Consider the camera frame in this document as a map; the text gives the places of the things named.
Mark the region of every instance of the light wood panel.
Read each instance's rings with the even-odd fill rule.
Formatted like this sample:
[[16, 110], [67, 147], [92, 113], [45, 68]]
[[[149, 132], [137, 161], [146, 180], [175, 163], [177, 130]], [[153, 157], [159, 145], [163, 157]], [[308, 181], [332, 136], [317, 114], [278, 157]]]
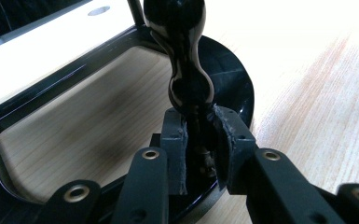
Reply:
[[125, 175], [171, 107], [169, 59], [132, 48], [0, 134], [0, 153], [23, 197], [43, 202], [76, 179]]
[[[255, 86], [252, 132], [312, 184], [359, 183], [359, 2], [207, 2], [206, 35], [240, 58]], [[198, 223], [252, 223], [225, 192]]]

